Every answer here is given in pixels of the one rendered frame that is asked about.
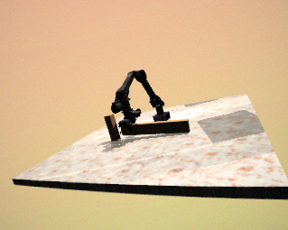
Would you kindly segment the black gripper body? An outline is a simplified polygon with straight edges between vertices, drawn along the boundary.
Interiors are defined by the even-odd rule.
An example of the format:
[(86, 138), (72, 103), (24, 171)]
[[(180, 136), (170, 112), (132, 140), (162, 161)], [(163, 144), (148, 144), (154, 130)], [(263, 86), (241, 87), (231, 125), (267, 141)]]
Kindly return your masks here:
[[(124, 119), (125, 120), (121, 120), (119, 123), (118, 123), (118, 125), (119, 126), (124, 126), (124, 125), (128, 125), (128, 124), (130, 124), (131, 123), (131, 120), (135, 120), (135, 118), (134, 117), (128, 117), (128, 112), (130, 112), (130, 111), (132, 111), (132, 108), (130, 107), (130, 108), (128, 108), (128, 109), (125, 109), (125, 110), (123, 110), (121, 113), (122, 114), (124, 114)], [(129, 120), (128, 120), (129, 119)]]

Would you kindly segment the wooden plank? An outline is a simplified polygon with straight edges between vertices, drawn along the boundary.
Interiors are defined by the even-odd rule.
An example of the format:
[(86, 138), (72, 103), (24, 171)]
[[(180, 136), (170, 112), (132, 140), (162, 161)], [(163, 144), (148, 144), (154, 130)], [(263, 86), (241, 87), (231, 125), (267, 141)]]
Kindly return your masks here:
[(125, 126), (121, 128), (120, 134), (125, 135), (144, 135), (144, 134), (163, 134), (163, 133), (189, 133), (189, 119), (137, 123), (132, 124), (133, 132), (131, 133)]

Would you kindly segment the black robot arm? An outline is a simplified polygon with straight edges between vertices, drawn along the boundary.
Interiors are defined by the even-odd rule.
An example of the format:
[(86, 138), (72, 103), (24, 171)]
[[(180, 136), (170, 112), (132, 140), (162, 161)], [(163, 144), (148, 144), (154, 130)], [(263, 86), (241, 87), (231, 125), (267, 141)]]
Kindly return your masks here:
[[(160, 99), (159, 96), (155, 95), (155, 93), (153, 92), (153, 89), (151, 88), (150, 84), (146, 79), (146, 73), (143, 69), (133, 70), (127, 73), (127, 77), (125, 78), (122, 87), (120, 87), (116, 91), (116, 98), (115, 102), (112, 103), (111, 111), (116, 114), (131, 107), (129, 103), (129, 100), (131, 98), (129, 98), (128, 95), (129, 88), (134, 78), (143, 85), (146, 93), (150, 97), (149, 102), (151, 103), (151, 106), (153, 108), (155, 107), (157, 115), (163, 115), (165, 113), (163, 111), (164, 102)], [(141, 116), (141, 113), (142, 112), (140, 108), (137, 108), (136, 110), (133, 110), (132, 108), (132, 111), (128, 112), (128, 117), (130, 118), (132, 116), (138, 118), (139, 116)]]

